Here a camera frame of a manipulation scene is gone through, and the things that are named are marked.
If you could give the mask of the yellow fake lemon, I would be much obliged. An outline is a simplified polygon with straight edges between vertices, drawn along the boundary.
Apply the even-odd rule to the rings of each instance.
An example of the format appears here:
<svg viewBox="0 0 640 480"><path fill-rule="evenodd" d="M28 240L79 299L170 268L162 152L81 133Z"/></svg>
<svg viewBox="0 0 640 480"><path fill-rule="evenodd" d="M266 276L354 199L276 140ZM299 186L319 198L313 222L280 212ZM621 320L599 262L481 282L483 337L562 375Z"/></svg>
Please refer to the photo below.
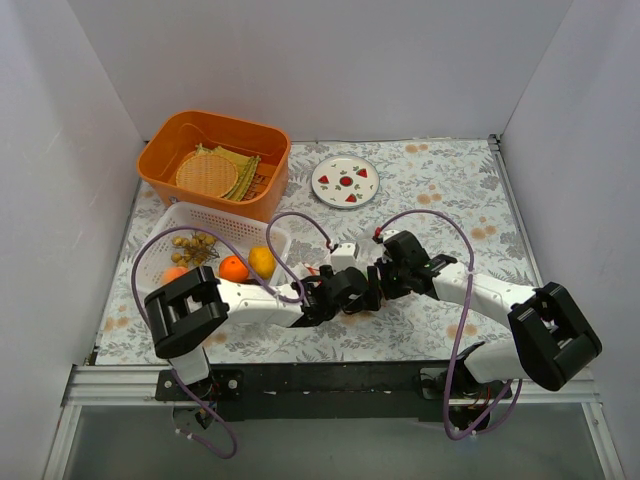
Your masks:
<svg viewBox="0 0 640 480"><path fill-rule="evenodd" d="M277 266L277 262L267 246L253 247L248 262L254 272L262 279L269 280Z"/></svg>

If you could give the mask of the orange fake tangerine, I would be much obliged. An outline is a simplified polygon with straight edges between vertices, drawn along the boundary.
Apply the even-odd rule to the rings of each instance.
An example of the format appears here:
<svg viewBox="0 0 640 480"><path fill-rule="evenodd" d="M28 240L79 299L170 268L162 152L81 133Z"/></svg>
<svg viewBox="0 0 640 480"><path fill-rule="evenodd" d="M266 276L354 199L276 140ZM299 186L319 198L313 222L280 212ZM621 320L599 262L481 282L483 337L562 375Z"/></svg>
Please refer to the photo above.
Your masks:
<svg viewBox="0 0 640 480"><path fill-rule="evenodd" d="M228 256L219 264L219 277L234 283L245 283L250 272L238 256Z"/></svg>

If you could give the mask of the brown fake longan cluster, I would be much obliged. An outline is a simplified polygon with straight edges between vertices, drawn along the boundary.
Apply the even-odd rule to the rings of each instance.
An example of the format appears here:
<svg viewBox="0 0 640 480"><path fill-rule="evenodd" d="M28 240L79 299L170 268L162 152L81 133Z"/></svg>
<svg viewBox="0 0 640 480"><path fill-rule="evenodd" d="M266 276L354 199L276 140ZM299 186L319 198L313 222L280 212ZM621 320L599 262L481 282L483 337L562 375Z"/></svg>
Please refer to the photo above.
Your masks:
<svg viewBox="0 0 640 480"><path fill-rule="evenodd" d="M197 267L219 258L215 245L217 239L203 232L190 236L174 236L171 239L171 261L180 267Z"/></svg>

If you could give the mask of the fake peach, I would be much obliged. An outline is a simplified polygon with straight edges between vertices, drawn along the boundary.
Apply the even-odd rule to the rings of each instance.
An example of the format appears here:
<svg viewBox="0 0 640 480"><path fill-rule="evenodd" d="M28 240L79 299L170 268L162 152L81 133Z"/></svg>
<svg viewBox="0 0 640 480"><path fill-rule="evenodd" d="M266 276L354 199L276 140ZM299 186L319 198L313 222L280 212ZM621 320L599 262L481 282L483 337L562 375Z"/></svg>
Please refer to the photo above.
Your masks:
<svg viewBox="0 0 640 480"><path fill-rule="evenodd" d="M184 266L172 266L167 268L162 275L162 283L168 284L188 272L188 268Z"/></svg>

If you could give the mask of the clear zip top bag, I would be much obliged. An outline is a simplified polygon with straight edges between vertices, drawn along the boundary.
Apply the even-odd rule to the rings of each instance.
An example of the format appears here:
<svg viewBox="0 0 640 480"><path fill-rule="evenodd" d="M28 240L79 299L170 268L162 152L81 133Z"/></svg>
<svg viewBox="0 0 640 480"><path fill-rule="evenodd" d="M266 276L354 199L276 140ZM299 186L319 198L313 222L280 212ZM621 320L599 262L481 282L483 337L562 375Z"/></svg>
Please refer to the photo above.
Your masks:
<svg viewBox="0 0 640 480"><path fill-rule="evenodd" d="M372 233L364 233L356 238L348 238L338 242L338 244L354 242L358 245L356 269L363 273L366 273L367 267L372 266L383 255L382 244L376 244L372 237ZM328 259L330 253L326 246L303 248L299 255L292 260L293 273L300 279L310 275L319 275L321 266L330 266Z"/></svg>

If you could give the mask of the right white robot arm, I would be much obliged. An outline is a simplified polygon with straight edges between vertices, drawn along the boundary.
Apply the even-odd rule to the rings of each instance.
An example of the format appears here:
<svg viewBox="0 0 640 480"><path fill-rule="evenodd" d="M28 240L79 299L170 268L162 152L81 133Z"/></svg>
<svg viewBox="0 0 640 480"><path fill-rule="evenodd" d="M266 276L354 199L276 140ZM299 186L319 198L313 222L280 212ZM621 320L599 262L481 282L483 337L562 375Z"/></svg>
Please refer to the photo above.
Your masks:
<svg viewBox="0 0 640 480"><path fill-rule="evenodd" d="M379 242L383 256L376 266L385 299L426 295L510 330L508 341L478 342L457 354L452 383L464 397L479 395L494 381L520 379L558 391L602 352L599 337L560 284L534 288L469 274L453 257L430 257L408 231Z"/></svg>

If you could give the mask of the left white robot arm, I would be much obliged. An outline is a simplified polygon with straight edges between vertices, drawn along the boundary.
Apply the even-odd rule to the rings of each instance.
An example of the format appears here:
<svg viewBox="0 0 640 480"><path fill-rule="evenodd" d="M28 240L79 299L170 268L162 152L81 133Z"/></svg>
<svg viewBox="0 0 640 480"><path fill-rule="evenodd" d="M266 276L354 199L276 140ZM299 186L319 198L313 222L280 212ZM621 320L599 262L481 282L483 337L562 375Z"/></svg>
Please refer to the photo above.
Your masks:
<svg viewBox="0 0 640 480"><path fill-rule="evenodd" d="M262 286L220 279L208 266L191 270L144 299L155 354L176 370L180 390L200 400L213 386L203 342L224 324L310 328L340 312L354 314L381 307L382 290L373 267L366 273L354 267L334 273L323 266L319 275L304 278L302 286L305 298L289 303L283 297L299 292L295 283L267 291Z"/></svg>

